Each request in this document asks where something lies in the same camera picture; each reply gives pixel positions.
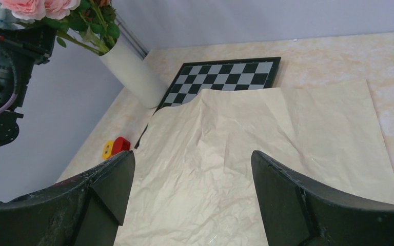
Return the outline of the orange paper bouquet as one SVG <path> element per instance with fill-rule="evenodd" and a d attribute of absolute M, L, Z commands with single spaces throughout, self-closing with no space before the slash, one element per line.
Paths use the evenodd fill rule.
<path fill-rule="evenodd" d="M 394 170 L 366 80 L 204 89 L 148 123 L 115 245 L 266 245 L 255 150 L 338 190 L 394 204 Z"/>

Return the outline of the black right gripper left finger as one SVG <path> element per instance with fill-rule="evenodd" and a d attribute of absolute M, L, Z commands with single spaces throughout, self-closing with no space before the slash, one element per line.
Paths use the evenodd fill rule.
<path fill-rule="evenodd" d="M 50 187 L 0 201 L 0 245 L 113 245 L 134 172 L 134 153 L 123 151 Z"/>

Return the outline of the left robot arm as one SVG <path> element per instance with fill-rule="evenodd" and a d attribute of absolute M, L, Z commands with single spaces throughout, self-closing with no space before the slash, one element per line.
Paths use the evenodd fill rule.
<path fill-rule="evenodd" d="M 54 48 L 56 30 L 40 25 L 9 30 L 0 28 L 0 147 L 19 135 L 17 120 L 35 65 L 46 64 Z"/>

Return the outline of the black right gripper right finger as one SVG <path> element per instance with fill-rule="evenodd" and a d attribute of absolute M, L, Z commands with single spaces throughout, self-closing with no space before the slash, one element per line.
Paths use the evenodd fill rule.
<path fill-rule="evenodd" d="M 251 167 L 269 245 L 394 245 L 394 204 L 332 188 L 261 151 Z"/>

